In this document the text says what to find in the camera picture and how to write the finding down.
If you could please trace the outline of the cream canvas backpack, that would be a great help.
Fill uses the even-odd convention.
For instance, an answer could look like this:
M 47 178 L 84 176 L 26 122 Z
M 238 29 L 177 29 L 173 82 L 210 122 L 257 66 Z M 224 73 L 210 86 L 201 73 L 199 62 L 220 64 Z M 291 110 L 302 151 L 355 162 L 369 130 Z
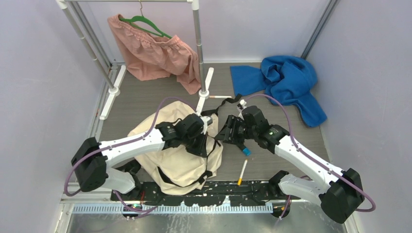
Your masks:
M 174 122 L 183 119 L 194 110 L 182 101 L 174 101 L 159 110 L 158 115 L 151 114 L 132 129 L 128 136 L 146 132 L 152 122 Z M 184 195 L 195 189 L 202 189 L 206 179 L 215 177 L 221 166 L 223 143 L 216 141 L 218 134 L 218 116 L 212 114 L 213 122 L 208 127 L 206 142 L 207 158 L 188 153 L 183 145 L 162 151 L 147 152 L 135 157 L 135 160 L 157 183 L 161 191 L 168 195 Z

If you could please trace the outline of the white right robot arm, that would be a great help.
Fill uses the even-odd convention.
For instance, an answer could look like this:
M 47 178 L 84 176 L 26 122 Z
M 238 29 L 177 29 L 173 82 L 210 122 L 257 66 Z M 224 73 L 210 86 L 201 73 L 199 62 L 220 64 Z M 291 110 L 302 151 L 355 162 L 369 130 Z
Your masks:
M 289 161 L 309 176 L 309 180 L 279 171 L 270 180 L 270 193 L 275 199 L 286 195 L 308 200 L 321 207 L 337 223 L 346 220 L 365 200 L 361 194 L 360 174 L 330 164 L 300 144 L 283 127 L 269 124 L 256 106 L 242 109 L 239 116 L 229 115 L 215 137 L 223 143 L 242 146 L 246 139 Z

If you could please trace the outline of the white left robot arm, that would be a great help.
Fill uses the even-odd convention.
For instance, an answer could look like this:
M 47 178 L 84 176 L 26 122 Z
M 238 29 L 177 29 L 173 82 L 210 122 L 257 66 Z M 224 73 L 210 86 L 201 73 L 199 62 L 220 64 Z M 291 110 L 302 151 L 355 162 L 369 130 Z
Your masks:
M 81 192 L 104 187 L 137 200 L 142 193 L 138 180 L 131 172 L 114 166 L 138 155 L 179 146 L 190 154 L 206 157 L 207 128 L 212 122 L 209 116 L 190 114 L 176 123 L 153 123 L 146 132 L 118 140 L 98 142 L 95 137 L 88 138 L 71 160 L 71 174 L 76 176 Z

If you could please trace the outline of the black blue highlighter marker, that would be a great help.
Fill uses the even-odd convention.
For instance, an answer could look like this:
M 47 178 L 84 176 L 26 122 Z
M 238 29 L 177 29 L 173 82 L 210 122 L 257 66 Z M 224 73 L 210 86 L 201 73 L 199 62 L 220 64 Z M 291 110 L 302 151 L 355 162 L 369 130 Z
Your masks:
M 250 150 L 244 144 L 238 144 L 237 147 L 245 156 L 249 156 L 251 154 Z

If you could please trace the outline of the white pink pen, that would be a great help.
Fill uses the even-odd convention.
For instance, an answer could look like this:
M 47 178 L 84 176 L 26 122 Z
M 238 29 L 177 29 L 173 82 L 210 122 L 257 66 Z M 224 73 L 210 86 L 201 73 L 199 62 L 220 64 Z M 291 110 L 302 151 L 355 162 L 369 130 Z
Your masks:
M 233 98 L 232 96 L 219 96 L 219 95 L 214 95 L 214 96 L 209 96 L 209 98 L 212 99 L 227 99 L 227 98 Z

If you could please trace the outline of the white yellow pen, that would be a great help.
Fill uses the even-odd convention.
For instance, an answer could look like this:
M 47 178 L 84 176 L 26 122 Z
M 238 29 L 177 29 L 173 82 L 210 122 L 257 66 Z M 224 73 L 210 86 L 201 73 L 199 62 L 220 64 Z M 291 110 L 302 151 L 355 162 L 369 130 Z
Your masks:
M 245 169 L 246 169 L 247 164 L 248 164 L 248 159 L 245 159 L 245 160 L 244 160 L 244 163 L 243 163 L 243 165 L 242 165 L 241 171 L 240 171 L 240 175 L 239 175 L 238 181 L 237 181 L 237 185 L 238 185 L 238 186 L 240 186 L 241 183 L 242 183 L 242 179 L 243 179 L 244 172 L 245 172 Z

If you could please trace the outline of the blue cloth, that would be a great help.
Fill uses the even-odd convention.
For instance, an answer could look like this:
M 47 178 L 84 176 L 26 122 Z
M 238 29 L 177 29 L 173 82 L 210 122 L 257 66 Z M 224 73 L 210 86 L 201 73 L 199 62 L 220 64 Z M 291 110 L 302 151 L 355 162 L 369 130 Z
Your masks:
M 311 63 L 295 56 L 276 55 L 262 60 L 260 67 L 231 66 L 235 95 L 248 96 L 264 91 L 276 105 L 293 105 L 298 108 L 303 122 L 318 127 L 327 119 L 311 90 L 318 83 Z

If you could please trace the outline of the pink garment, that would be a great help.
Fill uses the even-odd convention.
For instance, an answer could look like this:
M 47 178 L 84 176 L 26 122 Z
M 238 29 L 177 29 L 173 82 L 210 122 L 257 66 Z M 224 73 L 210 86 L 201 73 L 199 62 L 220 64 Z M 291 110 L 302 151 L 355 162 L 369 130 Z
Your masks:
M 201 88 L 198 54 L 178 36 L 152 35 L 121 21 L 121 14 L 107 19 L 109 28 L 126 63 L 127 70 L 141 81 L 176 79 L 189 94 Z

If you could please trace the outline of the metal clothes rack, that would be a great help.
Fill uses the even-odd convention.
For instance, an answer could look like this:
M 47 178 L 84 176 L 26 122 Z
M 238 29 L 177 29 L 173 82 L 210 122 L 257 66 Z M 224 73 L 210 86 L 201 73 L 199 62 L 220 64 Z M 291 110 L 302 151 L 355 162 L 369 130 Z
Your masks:
M 177 81 L 189 94 L 198 93 L 199 101 L 195 112 L 200 115 L 209 98 L 209 85 L 214 69 L 207 74 L 203 71 L 202 42 L 199 22 L 200 4 L 190 0 L 195 25 L 196 46 L 194 51 L 177 36 L 169 36 L 161 31 L 144 15 L 130 19 L 116 15 L 108 19 L 109 27 L 125 60 L 115 82 L 109 84 L 109 96 L 101 111 L 100 119 L 107 119 L 115 98 L 120 94 L 121 82 L 126 71 L 139 80 L 154 80 L 176 75 Z

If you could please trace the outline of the metal corner pole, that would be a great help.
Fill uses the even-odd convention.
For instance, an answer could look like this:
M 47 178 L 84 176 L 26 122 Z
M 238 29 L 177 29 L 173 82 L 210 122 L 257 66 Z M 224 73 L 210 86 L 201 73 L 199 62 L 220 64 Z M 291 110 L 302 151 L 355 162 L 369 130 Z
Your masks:
M 313 46 L 315 45 L 317 39 L 319 38 L 321 32 L 323 31 L 324 27 L 326 26 L 328 20 L 332 16 L 334 10 L 336 9 L 337 5 L 339 4 L 339 0 L 329 0 L 322 15 L 316 24 L 315 29 L 313 30 L 302 54 L 301 58 L 307 59 L 308 55 L 310 54 Z

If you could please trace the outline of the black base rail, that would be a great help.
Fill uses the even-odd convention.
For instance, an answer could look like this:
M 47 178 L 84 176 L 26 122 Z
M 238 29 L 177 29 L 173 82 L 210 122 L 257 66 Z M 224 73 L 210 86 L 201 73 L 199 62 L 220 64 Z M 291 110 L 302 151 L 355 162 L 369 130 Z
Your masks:
M 168 195 L 155 182 L 143 182 L 136 194 L 120 195 L 123 201 L 143 201 L 150 206 L 221 206 L 229 201 L 231 207 L 260 206 L 287 199 L 275 194 L 267 181 L 243 181 L 240 186 L 230 181 L 207 181 L 202 189 L 184 195 Z

